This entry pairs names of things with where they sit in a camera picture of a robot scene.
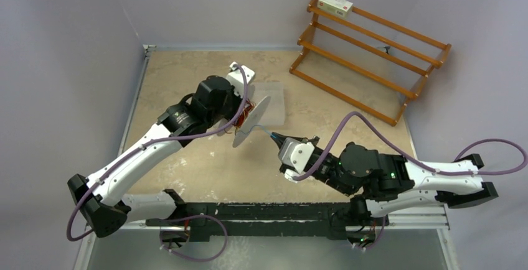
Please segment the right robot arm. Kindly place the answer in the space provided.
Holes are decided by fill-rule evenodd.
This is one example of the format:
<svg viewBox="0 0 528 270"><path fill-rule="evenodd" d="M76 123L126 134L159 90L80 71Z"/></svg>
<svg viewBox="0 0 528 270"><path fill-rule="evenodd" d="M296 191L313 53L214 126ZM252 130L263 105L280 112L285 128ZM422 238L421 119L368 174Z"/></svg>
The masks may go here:
<svg viewBox="0 0 528 270"><path fill-rule="evenodd" d="M359 225L406 208L470 208L498 197L494 184L477 174L483 166L478 154L427 166L439 172L427 171L402 155L350 142L339 156L328 154L310 177L350 196L349 215Z"/></svg>

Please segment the white filament spool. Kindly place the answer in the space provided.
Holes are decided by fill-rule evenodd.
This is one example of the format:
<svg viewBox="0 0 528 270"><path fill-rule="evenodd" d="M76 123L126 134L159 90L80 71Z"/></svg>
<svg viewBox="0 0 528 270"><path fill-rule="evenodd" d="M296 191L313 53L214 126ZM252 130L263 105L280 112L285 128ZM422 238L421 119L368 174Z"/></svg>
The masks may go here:
<svg viewBox="0 0 528 270"><path fill-rule="evenodd" d="M217 136L223 136L228 134L228 131L233 129L231 134L233 135L232 147L236 148L246 140L251 133L252 129L259 124L266 109L268 108L271 101L271 96L266 95L257 104L252 101L246 101L244 110L241 115L226 129L217 133Z"/></svg>

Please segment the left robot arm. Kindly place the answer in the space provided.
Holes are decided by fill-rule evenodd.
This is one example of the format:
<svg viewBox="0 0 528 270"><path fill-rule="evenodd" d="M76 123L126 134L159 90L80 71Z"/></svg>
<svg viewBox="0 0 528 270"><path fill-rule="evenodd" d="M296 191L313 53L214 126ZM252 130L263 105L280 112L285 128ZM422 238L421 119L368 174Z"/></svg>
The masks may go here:
<svg viewBox="0 0 528 270"><path fill-rule="evenodd" d="M147 133L107 166L84 177L73 175L67 182L75 209L67 225L67 239L72 223L81 213L99 238L109 236L125 223L161 218L171 226L180 225L186 209L173 190L133 198L128 190L154 166L191 141L210 136L210 128L219 121L225 124L217 133L234 124L251 97L250 85L255 74L232 71L225 77L211 75L201 81L195 92L184 96L158 117Z"/></svg>

